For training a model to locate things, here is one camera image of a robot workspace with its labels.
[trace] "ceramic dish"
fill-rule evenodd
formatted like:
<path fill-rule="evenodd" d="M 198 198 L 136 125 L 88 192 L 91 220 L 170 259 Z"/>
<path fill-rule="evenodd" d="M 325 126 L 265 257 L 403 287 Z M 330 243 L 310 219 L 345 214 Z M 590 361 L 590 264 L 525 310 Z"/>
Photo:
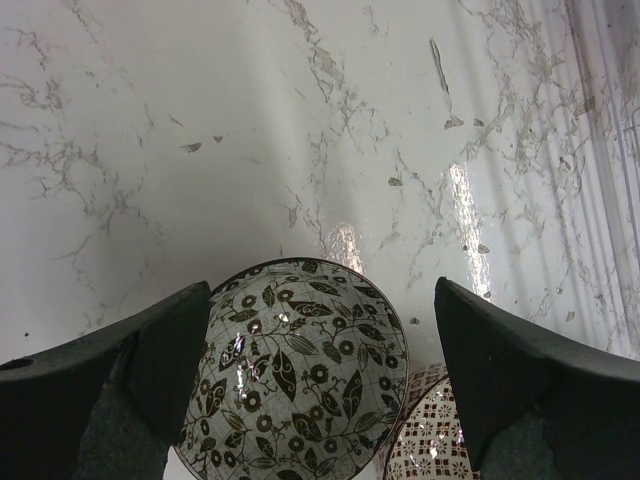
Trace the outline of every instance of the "ceramic dish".
<path fill-rule="evenodd" d="M 479 480 L 469 463 L 449 378 L 433 385 L 401 422 L 390 451 L 376 458 L 383 480 Z"/>
<path fill-rule="evenodd" d="M 382 293 L 316 259 L 248 269 L 211 298 L 178 455 L 202 480 L 346 480 L 384 443 L 407 384 Z"/>

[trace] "marble surface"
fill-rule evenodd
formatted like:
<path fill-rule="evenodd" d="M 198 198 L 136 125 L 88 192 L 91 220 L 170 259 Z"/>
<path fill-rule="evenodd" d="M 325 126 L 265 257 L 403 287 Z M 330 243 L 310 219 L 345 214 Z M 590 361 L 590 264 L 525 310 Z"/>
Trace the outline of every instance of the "marble surface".
<path fill-rule="evenodd" d="M 5 2 L 0 362 L 301 255 L 638 358 L 637 5 L 543 3 Z"/>

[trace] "dark speck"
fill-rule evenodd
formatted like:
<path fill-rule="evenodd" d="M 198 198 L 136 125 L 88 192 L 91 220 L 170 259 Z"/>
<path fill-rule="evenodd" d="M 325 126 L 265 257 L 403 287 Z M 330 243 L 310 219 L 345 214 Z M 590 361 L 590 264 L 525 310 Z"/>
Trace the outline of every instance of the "dark speck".
<path fill-rule="evenodd" d="M 195 153 L 200 150 L 200 147 L 202 147 L 202 142 L 192 143 L 191 145 L 183 145 L 180 148 L 182 150 L 186 150 L 189 153 Z"/>

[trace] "floral pattern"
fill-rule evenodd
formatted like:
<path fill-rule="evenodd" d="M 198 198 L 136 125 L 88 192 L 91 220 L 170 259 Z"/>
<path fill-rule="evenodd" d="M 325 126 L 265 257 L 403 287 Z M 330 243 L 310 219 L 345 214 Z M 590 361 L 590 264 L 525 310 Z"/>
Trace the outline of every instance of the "floral pattern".
<path fill-rule="evenodd" d="M 408 401 L 420 392 L 422 398 L 402 417 L 395 441 L 376 456 L 378 478 L 480 480 L 480 472 L 471 470 L 449 378 L 433 382 L 446 370 L 440 366 L 428 370 L 431 374 L 418 372 L 411 377 Z"/>
<path fill-rule="evenodd" d="M 404 333 L 380 291 L 338 264 L 291 259 L 236 275 L 210 303 L 176 447 L 189 470 L 354 477 L 391 433 L 407 386 Z"/>

